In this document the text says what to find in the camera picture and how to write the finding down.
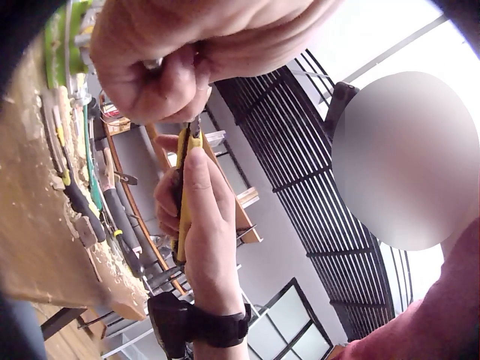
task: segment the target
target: black wristwatch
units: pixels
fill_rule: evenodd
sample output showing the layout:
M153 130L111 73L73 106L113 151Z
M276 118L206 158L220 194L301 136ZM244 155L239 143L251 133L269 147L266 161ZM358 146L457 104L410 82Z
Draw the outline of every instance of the black wristwatch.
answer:
M170 359L183 359L186 343L195 340L215 348L241 344L252 317L250 304L245 304L245 314L216 316L171 292L149 298L147 307L157 341Z

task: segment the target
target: fingernail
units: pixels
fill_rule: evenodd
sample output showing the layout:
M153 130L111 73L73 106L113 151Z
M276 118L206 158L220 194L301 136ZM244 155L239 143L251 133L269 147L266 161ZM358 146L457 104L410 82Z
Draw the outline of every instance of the fingernail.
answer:
M205 151L201 147L194 147L187 155L186 162L188 166L200 167L205 164Z

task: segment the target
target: watch strap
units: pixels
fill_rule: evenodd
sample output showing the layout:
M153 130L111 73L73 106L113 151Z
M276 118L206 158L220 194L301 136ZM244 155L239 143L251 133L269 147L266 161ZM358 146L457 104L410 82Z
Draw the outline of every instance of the watch strap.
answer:
M214 348L229 348L242 343L248 333L252 317L250 304L245 304L245 314L217 316L193 305L188 309L187 342L200 340Z

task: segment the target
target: window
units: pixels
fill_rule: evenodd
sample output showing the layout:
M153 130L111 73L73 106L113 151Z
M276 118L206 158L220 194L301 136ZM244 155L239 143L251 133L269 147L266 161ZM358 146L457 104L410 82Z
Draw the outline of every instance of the window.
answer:
M321 360L332 342L293 278L252 319L248 333L251 360Z

